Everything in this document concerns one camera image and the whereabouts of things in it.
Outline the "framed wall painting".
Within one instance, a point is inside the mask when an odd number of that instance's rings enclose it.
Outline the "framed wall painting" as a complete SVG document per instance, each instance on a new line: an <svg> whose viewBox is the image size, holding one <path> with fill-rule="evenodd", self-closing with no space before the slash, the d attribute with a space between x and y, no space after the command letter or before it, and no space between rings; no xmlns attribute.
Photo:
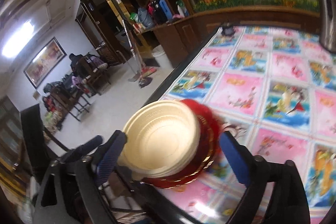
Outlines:
<svg viewBox="0 0 336 224"><path fill-rule="evenodd" d="M52 38L29 62L23 73L30 84L37 88L66 55L57 39Z"/></svg>

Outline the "red plate with gold text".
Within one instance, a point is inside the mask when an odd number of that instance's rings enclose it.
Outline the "red plate with gold text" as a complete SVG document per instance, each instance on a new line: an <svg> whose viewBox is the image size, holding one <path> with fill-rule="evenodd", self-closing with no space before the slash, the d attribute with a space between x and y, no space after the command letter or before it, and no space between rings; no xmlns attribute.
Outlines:
<svg viewBox="0 0 336 224"><path fill-rule="evenodd" d="M161 189L189 184L195 181L201 172L207 169L219 152L218 139L221 125L214 112L206 105L191 99L181 100L197 116L201 135L197 151L190 163L180 172L163 178L143 178L142 182Z"/></svg>

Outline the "grey kettle on counter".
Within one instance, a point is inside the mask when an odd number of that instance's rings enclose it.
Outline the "grey kettle on counter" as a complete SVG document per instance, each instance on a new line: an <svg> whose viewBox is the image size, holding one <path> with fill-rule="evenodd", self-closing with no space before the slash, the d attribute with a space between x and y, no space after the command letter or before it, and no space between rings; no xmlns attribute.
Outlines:
<svg viewBox="0 0 336 224"><path fill-rule="evenodd" d="M139 7L137 14L139 22L142 23L146 28L153 28L155 26L155 23L147 9Z"/></svg>

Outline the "floor mop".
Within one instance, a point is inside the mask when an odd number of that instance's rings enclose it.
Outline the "floor mop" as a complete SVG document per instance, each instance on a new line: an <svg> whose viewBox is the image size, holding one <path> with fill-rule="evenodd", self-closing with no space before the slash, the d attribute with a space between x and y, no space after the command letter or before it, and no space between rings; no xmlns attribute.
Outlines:
<svg viewBox="0 0 336 224"><path fill-rule="evenodd" d="M122 25L126 33L127 41L130 45L131 54L138 66L138 71L136 73L136 75L138 75L138 85L140 88L144 88L152 82L153 78L151 75L153 75L157 71L157 69L155 67L148 67L143 62L142 57L137 49L137 46L131 41L129 28L127 27L126 21L124 19L122 20Z"/></svg>

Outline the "blue thermos bottle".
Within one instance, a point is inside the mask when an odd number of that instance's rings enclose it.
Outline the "blue thermos bottle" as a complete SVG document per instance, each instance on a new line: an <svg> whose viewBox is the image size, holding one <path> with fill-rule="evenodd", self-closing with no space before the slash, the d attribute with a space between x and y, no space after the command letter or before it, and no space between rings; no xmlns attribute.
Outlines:
<svg viewBox="0 0 336 224"><path fill-rule="evenodd" d="M160 4L160 7L163 10L165 16L167 17L167 20L172 20L173 15L172 15L166 1L165 0L159 0L159 4Z"/></svg>

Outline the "white plastic bucket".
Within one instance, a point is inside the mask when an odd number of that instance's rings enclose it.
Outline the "white plastic bucket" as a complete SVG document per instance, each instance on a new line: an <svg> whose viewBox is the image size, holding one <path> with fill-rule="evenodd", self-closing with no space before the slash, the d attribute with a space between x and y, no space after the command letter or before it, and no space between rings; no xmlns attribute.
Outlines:
<svg viewBox="0 0 336 224"><path fill-rule="evenodd" d="M151 53L160 67L163 68L171 67L171 62L168 59L167 54L161 45L155 47Z"/></svg>

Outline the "beige plastic bowl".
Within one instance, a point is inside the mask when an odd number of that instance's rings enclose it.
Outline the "beige plastic bowl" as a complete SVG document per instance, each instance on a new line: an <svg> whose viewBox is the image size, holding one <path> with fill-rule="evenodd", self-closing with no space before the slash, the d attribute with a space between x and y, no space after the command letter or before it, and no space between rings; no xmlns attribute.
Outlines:
<svg viewBox="0 0 336 224"><path fill-rule="evenodd" d="M127 141L118 165L136 180L171 176L194 158L201 127L197 116L181 101L157 101L139 109L122 131Z"/></svg>

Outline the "stainless steel thermos jug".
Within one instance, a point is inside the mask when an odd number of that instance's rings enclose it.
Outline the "stainless steel thermos jug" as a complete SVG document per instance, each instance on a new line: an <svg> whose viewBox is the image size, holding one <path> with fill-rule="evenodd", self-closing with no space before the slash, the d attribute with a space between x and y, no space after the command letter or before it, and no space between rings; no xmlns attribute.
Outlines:
<svg viewBox="0 0 336 224"><path fill-rule="evenodd" d="M321 28L319 43L335 54L335 0L319 0Z"/></svg>

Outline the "colourful fruit pattern tablecloth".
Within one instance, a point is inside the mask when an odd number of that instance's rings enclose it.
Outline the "colourful fruit pattern tablecloth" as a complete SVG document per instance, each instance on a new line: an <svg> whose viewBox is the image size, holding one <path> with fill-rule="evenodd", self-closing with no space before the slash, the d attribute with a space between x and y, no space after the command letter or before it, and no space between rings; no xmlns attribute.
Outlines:
<svg viewBox="0 0 336 224"><path fill-rule="evenodd" d="M221 127L268 162L294 161L311 223L335 201L335 56L318 36L274 27L216 30L175 71L162 100L208 106Z"/></svg>

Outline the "seated person dark clothes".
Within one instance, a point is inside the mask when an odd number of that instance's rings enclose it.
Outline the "seated person dark clothes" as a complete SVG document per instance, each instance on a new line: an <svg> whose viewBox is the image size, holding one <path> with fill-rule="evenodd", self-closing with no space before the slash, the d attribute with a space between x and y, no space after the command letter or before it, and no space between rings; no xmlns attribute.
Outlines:
<svg viewBox="0 0 336 224"><path fill-rule="evenodd" d="M71 53L69 55L70 61L71 61L71 69L74 75L77 75L81 78L85 78L89 75L88 71L86 68L80 64L80 60L85 58L87 61L88 65L91 67L92 70L95 68L98 68L100 65L106 65L102 59L100 59L98 56L87 54L85 56L83 55L75 55Z"/></svg>

